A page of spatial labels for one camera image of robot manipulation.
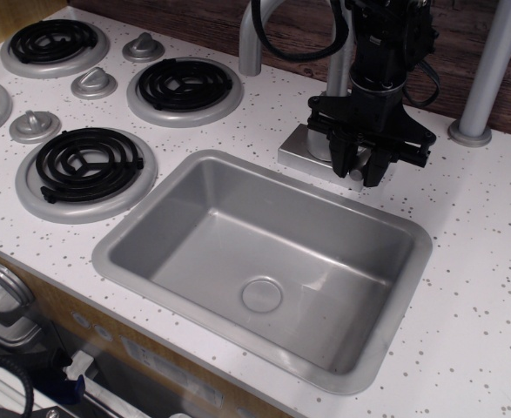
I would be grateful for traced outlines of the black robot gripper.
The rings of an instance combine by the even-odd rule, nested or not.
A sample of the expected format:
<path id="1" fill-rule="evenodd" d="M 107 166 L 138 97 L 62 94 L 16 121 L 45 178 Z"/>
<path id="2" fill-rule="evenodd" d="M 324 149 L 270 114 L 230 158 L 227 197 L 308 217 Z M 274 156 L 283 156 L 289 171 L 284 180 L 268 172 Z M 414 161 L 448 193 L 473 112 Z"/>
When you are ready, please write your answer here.
<path id="1" fill-rule="evenodd" d="M 344 178 L 355 167 L 359 147 L 372 151 L 363 167 L 364 187 L 378 186 L 391 163 L 425 166 L 436 140 L 406 113 L 400 87 L 367 91 L 354 86 L 346 96 L 314 96 L 308 105 L 308 125 L 326 134 L 338 177 Z"/>

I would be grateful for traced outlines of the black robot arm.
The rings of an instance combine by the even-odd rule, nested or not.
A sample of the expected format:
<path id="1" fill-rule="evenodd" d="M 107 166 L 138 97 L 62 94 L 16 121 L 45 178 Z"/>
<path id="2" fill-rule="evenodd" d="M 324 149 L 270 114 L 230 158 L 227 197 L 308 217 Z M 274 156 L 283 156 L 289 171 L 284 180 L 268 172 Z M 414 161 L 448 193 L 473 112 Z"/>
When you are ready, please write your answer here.
<path id="1" fill-rule="evenodd" d="M 358 172 L 365 187 L 375 187 L 392 163 L 427 162 L 436 137 L 407 114 L 403 102 L 410 98 L 407 76 L 415 68 L 439 80 L 425 60 L 438 33 L 424 1 L 348 1 L 346 7 L 356 43 L 352 90 L 310 98 L 308 127 L 326 135 L 338 177 Z"/>

